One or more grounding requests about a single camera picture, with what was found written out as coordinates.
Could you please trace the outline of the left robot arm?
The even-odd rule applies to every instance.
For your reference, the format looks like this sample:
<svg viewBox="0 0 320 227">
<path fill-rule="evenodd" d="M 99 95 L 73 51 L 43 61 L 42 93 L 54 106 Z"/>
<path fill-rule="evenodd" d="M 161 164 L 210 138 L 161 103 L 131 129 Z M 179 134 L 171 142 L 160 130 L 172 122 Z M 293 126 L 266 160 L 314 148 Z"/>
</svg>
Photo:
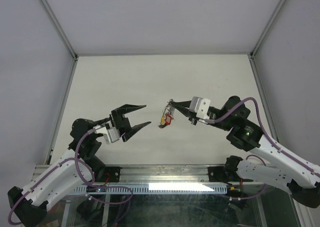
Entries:
<svg viewBox="0 0 320 227">
<path fill-rule="evenodd" d="M 76 187 L 102 180 L 106 165 L 96 156 L 102 145 L 97 139 L 103 137 L 108 144 L 119 140 L 127 142 L 150 124 L 147 121 L 131 126 L 126 117 L 142 108 L 143 105 L 124 104 L 103 119 L 76 119 L 70 132 L 73 140 L 62 156 L 29 184 L 22 188 L 14 186 L 8 191 L 9 224 L 35 227 Z"/>
</svg>

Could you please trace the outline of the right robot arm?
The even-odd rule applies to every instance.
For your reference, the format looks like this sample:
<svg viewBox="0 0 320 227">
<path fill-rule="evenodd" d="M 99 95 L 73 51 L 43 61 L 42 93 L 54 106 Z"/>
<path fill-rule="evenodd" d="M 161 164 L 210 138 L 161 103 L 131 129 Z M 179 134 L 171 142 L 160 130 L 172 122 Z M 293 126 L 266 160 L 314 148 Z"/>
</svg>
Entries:
<svg viewBox="0 0 320 227">
<path fill-rule="evenodd" d="M 226 139 L 239 150 L 256 155 L 272 166 L 254 164 L 239 156 L 231 155 L 214 176 L 226 184 L 239 180 L 252 180 L 276 187 L 292 196 L 298 203 L 317 208 L 320 205 L 320 167 L 285 148 L 271 138 L 262 123 L 255 124 L 248 119 L 251 111 L 245 102 L 231 96 L 221 109 L 211 106 L 207 98 L 194 96 L 192 100 L 168 104 L 196 125 L 203 123 L 228 132 Z"/>
</svg>

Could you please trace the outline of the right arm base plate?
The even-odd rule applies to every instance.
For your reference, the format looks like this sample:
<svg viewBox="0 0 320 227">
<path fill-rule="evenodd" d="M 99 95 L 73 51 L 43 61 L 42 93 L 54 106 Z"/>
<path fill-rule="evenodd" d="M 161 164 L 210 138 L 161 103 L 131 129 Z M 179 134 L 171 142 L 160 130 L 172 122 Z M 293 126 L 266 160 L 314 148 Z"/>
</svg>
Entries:
<svg viewBox="0 0 320 227">
<path fill-rule="evenodd" d="M 228 178 L 226 176 L 223 166 L 209 166 L 207 168 L 207 171 L 208 171 L 207 175 L 208 175 L 209 182 L 227 183 Z"/>
</svg>

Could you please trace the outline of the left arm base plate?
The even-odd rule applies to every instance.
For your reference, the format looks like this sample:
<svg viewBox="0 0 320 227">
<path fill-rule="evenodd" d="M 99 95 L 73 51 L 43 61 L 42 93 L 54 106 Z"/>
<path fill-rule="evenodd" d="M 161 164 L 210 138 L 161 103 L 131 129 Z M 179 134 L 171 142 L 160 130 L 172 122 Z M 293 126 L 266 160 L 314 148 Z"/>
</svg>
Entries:
<svg viewBox="0 0 320 227">
<path fill-rule="evenodd" d="M 118 183 L 121 176 L 120 166 L 105 166 L 97 176 L 97 181 L 102 183 Z"/>
</svg>

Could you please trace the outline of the large keyring with yellow grip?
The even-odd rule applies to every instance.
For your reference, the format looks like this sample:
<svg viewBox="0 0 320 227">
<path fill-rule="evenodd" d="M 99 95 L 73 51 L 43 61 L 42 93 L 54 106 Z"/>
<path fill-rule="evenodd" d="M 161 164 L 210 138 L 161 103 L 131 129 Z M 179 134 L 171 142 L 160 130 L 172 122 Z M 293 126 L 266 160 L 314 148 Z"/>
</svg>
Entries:
<svg viewBox="0 0 320 227">
<path fill-rule="evenodd" d="M 165 127 L 169 126 L 172 123 L 172 120 L 174 119 L 175 108 L 171 106 L 173 102 L 174 100 L 170 99 L 163 109 L 160 123 L 158 125 L 160 129 L 164 129 Z"/>
</svg>

